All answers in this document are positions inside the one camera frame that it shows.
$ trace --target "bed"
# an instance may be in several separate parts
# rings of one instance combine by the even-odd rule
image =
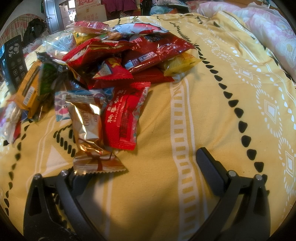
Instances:
[[[218,202],[195,161],[196,150],[204,146],[227,170],[262,175],[274,233],[296,199],[291,76],[233,14],[219,11],[211,19],[166,14],[108,23],[132,21],[158,23],[191,42],[190,53],[202,62],[175,76],[175,82],[150,88],[136,149],[116,153],[128,171],[90,181],[79,197],[87,216],[108,240],[188,240]],[[31,53],[27,64],[33,59]],[[2,85],[0,98],[8,97]],[[71,121],[56,122],[51,110],[39,123],[24,122],[13,145],[1,140],[0,152],[0,204],[22,233],[33,175],[57,175],[72,166]]]

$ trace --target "red patterned fabric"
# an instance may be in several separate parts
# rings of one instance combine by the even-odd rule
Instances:
[[[32,21],[34,18],[39,18],[35,14],[23,14],[17,18],[15,18],[5,29],[2,36],[0,37],[0,46],[2,46],[6,41],[9,39],[12,39],[15,36],[21,35],[23,37],[27,27],[28,23]]]

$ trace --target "black product box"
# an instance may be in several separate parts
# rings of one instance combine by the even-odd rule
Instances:
[[[28,72],[20,35],[2,45],[0,65],[9,92],[15,94]]]

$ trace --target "gray door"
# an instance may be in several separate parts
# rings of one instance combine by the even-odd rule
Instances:
[[[57,13],[54,5],[54,0],[43,0],[45,19],[50,34],[59,31],[59,24],[57,20]]]

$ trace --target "patterned bedsheet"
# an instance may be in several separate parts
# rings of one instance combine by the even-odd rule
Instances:
[[[212,19],[190,13],[108,23],[133,21],[160,24],[191,42],[190,53],[203,61],[175,83],[151,87],[136,149],[117,153],[128,171],[93,178],[79,197],[82,208],[108,240],[187,240],[218,201],[195,161],[204,146],[227,170],[262,175],[273,233],[296,199],[293,82],[244,23],[225,12]],[[3,143],[0,204],[22,232],[33,175],[72,166],[71,121],[57,123],[51,110],[40,123],[23,123],[14,145]]]

